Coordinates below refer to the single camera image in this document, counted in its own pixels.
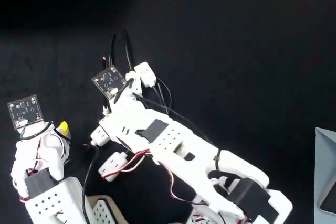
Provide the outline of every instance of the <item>circuit board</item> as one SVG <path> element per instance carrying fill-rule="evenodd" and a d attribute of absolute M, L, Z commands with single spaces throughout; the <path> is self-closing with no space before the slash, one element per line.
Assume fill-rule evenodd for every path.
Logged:
<path fill-rule="evenodd" d="M 43 121 L 40 105 L 36 95 L 25 97 L 7 104 L 14 129 L 23 127 L 21 121 L 27 120 L 28 124 Z"/>
<path fill-rule="evenodd" d="M 97 76 L 92 78 L 92 81 L 109 100 L 112 99 L 126 83 L 125 78 L 114 66 L 100 72 Z"/>

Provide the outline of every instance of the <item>electric wire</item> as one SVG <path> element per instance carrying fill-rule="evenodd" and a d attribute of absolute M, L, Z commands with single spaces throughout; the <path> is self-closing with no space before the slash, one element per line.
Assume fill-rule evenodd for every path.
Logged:
<path fill-rule="evenodd" d="M 157 84 L 158 84 L 158 85 L 157 85 L 157 88 L 159 89 L 159 93 L 160 93 L 161 100 L 162 100 L 162 103 L 163 103 L 162 105 L 163 105 L 163 106 L 167 106 L 166 101 L 165 101 L 165 99 L 164 99 L 164 95 L 163 95 L 162 89 L 161 89 L 161 85 L 160 85 L 159 82 L 158 82 Z M 164 109 L 164 110 L 165 110 L 166 114 L 169 114 L 168 109 Z"/>
<path fill-rule="evenodd" d="M 173 107 L 173 97 L 172 92 L 170 91 L 169 87 L 164 83 L 160 78 L 157 77 L 157 80 L 167 89 L 168 95 L 169 95 L 169 108 Z"/>
<path fill-rule="evenodd" d="M 130 86 L 130 88 L 132 87 L 133 82 L 134 82 L 134 79 L 131 78 L 125 83 L 125 85 L 121 88 L 121 90 L 115 95 L 115 99 L 113 101 L 114 104 L 116 104 L 118 102 L 119 98 L 121 97 L 121 94 L 125 91 L 125 89 L 128 86 Z"/>
<path fill-rule="evenodd" d="M 133 64 L 132 64 L 132 50 L 131 50 L 131 45 L 130 45 L 130 40 L 128 38 L 127 31 L 124 31 L 124 43 L 125 43 L 125 52 L 126 52 L 126 57 L 128 61 L 128 65 L 130 67 L 130 70 L 133 71 Z"/>
<path fill-rule="evenodd" d="M 187 118 L 185 118 L 184 116 L 182 116 L 182 115 L 180 115 L 180 114 L 178 114 L 176 111 L 174 111 L 173 109 L 171 109 L 171 108 L 169 108 L 169 107 L 166 107 L 166 106 L 162 106 L 162 105 L 160 105 L 160 104 L 158 104 L 158 103 L 156 103 L 156 102 L 154 102 L 154 101 L 152 101 L 152 100 L 150 100 L 150 99 L 147 99 L 147 98 L 145 98 L 145 97 L 141 97 L 141 96 L 139 96 L 139 95 L 137 95 L 137 94 L 135 94 L 135 93 L 133 93 L 133 95 L 137 98 L 137 99 L 139 99 L 140 101 L 145 101 L 145 102 L 148 102 L 148 103 L 150 103 L 150 104 L 152 104 L 152 105 L 154 105 L 154 106 L 157 106 L 157 107 L 161 107 L 161 108 L 164 108 L 164 109 L 168 109 L 170 112 L 172 112 L 173 114 L 175 114 L 176 116 L 178 116 L 178 117 L 180 117 L 181 119 L 183 119 L 184 121 L 186 121 L 188 124 L 190 124 L 190 126 L 192 127 L 192 128 L 194 128 L 195 130 L 197 130 L 198 131 L 198 133 L 202 136 L 202 138 L 205 140 L 205 141 L 207 141 L 208 143 L 212 143 L 211 141 L 210 141 L 210 139 L 199 129 L 199 128 L 197 128 L 196 127 L 196 125 L 192 122 L 192 121 L 190 121 L 189 119 L 187 119 Z"/>
<path fill-rule="evenodd" d="M 25 136 L 25 137 L 23 137 L 23 135 L 24 135 L 25 132 L 26 132 L 26 126 L 27 126 L 27 125 L 25 125 L 25 126 L 23 127 L 21 133 L 20 133 L 20 139 L 21 139 L 21 140 L 30 140 L 30 139 L 33 139 L 33 138 L 35 138 L 35 137 L 41 135 L 42 133 L 44 133 L 44 132 L 45 132 L 51 125 L 52 125 L 52 121 L 50 121 L 50 122 L 47 124 L 47 126 L 45 126 L 41 131 L 39 131 L 39 132 L 37 132 L 37 133 L 35 133 L 35 134 L 31 135 L 31 136 Z"/>
<path fill-rule="evenodd" d="M 226 224 L 226 221 L 225 221 L 225 219 L 224 219 L 224 217 L 223 217 L 223 215 L 219 212 L 218 213 L 218 215 L 220 216 L 220 218 L 222 219 L 222 221 L 223 221 L 223 224 Z"/>
<path fill-rule="evenodd" d="M 167 172 L 170 176 L 170 195 L 171 195 L 172 198 L 177 199 L 179 201 L 183 201 L 183 202 L 192 204 L 192 205 L 206 205 L 206 206 L 208 206 L 208 204 L 205 203 L 205 202 L 192 202 L 190 200 L 181 199 L 180 197 L 176 196 L 175 193 L 173 192 L 173 186 L 174 186 L 174 175 L 173 175 L 173 173 L 168 169 L 168 167 L 166 167 L 162 163 L 159 162 L 159 164 L 162 165 L 167 170 Z"/>
<path fill-rule="evenodd" d="M 156 87 L 153 86 L 152 89 L 154 90 L 154 92 L 155 92 L 155 94 L 156 94 L 156 96 L 157 96 L 157 98 L 158 98 L 158 100 L 159 100 L 159 103 L 160 103 L 162 106 L 165 106 L 165 104 L 164 104 L 164 98 L 160 96 L 160 94 L 159 94 L 158 90 L 156 89 Z"/>
<path fill-rule="evenodd" d="M 114 48 L 115 48 L 116 39 L 117 39 L 116 34 L 113 34 L 111 38 L 111 46 L 110 46 L 110 53 L 109 53 L 109 67 L 111 65 L 114 65 Z"/>
<path fill-rule="evenodd" d="M 84 184 L 83 184 L 83 190 L 82 190 L 82 208 L 83 208 L 84 218 L 85 218 L 85 221 L 86 221 L 87 224 L 90 224 L 90 220 L 89 220 L 88 214 L 86 213 L 86 208 L 85 208 L 85 190 L 86 190 L 86 184 L 88 182 L 88 178 L 89 178 L 90 172 L 92 170 L 92 166 L 93 166 L 94 162 L 97 160 L 97 158 L 99 156 L 99 148 L 96 147 L 96 146 L 93 146 L 93 145 L 91 145 L 91 147 L 95 148 L 96 152 L 95 152 L 95 155 L 94 155 L 94 157 L 93 157 L 93 159 L 92 159 L 92 161 L 90 163 L 88 171 L 86 173 Z"/>

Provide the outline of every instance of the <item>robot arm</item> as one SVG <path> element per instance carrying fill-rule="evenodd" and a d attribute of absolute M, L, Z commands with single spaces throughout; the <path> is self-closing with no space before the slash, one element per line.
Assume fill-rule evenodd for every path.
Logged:
<path fill-rule="evenodd" d="M 138 74 L 143 81 L 143 73 L 139 71 Z M 197 198 L 207 204 L 197 208 L 203 209 L 215 223 L 221 223 L 218 213 L 236 222 L 246 217 L 260 224 L 285 221 L 292 209 L 291 202 L 281 193 L 270 193 L 267 189 L 269 178 L 263 171 L 230 151 L 219 152 L 168 115 L 146 109 L 136 99 L 138 95 L 132 88 L 126 88 L 117 103 L 114 98 L 110 100 L 112 111 L 99 124 L 111 140 L 134 153 L 149 149 L 156 164 L 164 166 L 195 190 Z M 241 178 L 229 196 L 223 197 L 212 185 L 208 178 L 212 170 Z M 274 204 L 277 201 L 285 206 Z"/>

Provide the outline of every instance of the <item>black tabletop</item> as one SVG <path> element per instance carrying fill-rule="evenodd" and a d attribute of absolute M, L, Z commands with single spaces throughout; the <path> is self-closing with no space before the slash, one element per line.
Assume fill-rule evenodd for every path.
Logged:
<path fill-rule="evenodd" d="M 262 169 L 293 203 L 287 223 L 313 223 L 314 127 L 336 129 L 334 0 L 3 0 L 0 13 L 0 180 L 4 223 L 29 223 L 11 185 L 14 132 L 6 103 L 37 94 L 45 120 L 66 120 L 89 142 L 112 32 L 129 32 L 134 62 L 166 82 L 177 112 L 214 144 Z M 128 69 L 122 40 L 116 66 Z M 112 183 L 97 168 L 88 195 L 112 196 L 129 223 L 183 220 L 169 177 L 150 160 Z M 72 172 L 82 179 L 89 158 Z M 191 199 L 177 180 L 174 190 Z"/>

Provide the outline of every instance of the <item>white plastic part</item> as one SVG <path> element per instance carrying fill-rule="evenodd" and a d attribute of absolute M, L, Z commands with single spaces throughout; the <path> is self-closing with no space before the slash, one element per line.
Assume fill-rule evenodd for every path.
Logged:
<path fill-rule="evenodd" d="M 82 212 L 82 186 L 78 179 L 69 177 L 59 185 L 25 203 L 34 224 L 60 223 L 57 213 L 62 212 L 62 220 L 69 224 L 86 224 Z M 91 224 L 95 224 L 93 211 L 86 199 L 86 213 Z"/>
<path fill-rule="evenodd" d="M 110 114 L 110 110 L 109 110 L 109 108 L 103 106 L 103 115 L 104 115 L 104 116 L 107 116 L 108 114 Z"/>
<path fill-rule="evenodd" d="M 42 121 L 26 126 L 24 136 L 31 136 L 40 132 L 47 124 L 47 122 Z M 52 124 L 37 137 L 16 143 L 16 160 L 13 163 L 11 177 L 13 178 L 13 186 L 22 198 L 29 197 L 25 184 L 25 178 L 28 176 L 27 169 L 42 170 L 49 167 L 50 175 L 55 180 L 60 181 L 64 177 L 63 163 L 69 156 L 70 147 L 66 140 L 53 132 L 53 129 L 54 125 Z"/>
<path fill-rule="evenodd" d="M 131 90 L 133 93 L 142 96 L 141 80 L 140 80 L 139 74 L 136 73 L 135 71 L 130 71 L 126 74 L 125 78 L 126 78 L 126 81 L 132 78 L 134 79 Z"/>
<path fill-rule="evenodd" d="M 155 74 L 147 62 L 136 66 L 135 71 L 140 75 L 144 86 L 155 85 Z M 161 120 L 168 124 L 168 127 L 151 143 L 136 132 L 147 129 L 154 120 Z M 172 120 L 166 114 L 145 109 L 140 101 L 133 99 L 127 92 L 120 97 L 111 114 L 103 118 L 99 124 L 111 140 L 134 153 L 149 148 L 155 163 L 164 165 L 209 204 L 197 207 L 206 208 L 211 219 L 221 223 L 219 212 L 229 220 L 237 221 L 245 218 L 244 212 L 238 206 L 216 192 L 207 177 L 210 171 L 216 170 L 215 157 L 218 149 L 195 135 L 189 128 Z M 188 153 L 194 155 L 191 161 L 184 159 Z M 269 178 L 263 171 L 227 150 L 221 151 L 218 168 L 222 172 L 236 174 L 241 178 L 251 178 L 264 189 L 269 184 Z"/>
<path fill-rule="evenodd" d="M 109 173 L 113 173 L 116 170 L 119 170 L 121 167 L 123 167 L 125 164 L 127 164 L 127 154 L 125 152 L 119 153 L 115 152 L 113 153 L 106 161 L 105 163 L 98 169 L 98 172 L 101 176 Z M 106 179 L 106 181 L 111 182 L 113 181 L 119 173 L 114 174 L 112 176 L 109 176 Z"/>
<path fill-rule="evenodd" d="M 135 66 L 134 70 L 140 76 L 142 84 L 146 88 L 153 87 L 156 84 L 156 76 L 146 61 Z"/>
<path fill-rule="evenodd" d="M 97 224 L 116 224 L 110 208 L 105 200 L 98 200 L 93 208 L 93 215 Z"/>
<path fill-rule="evenodd" d="M 109 136 L 105 133 L 101 126 L 98 126 L 92 133 L 91 133 L 91 144 L 94 146 L 103 146 L 105 143 L 109 141 Z"/>

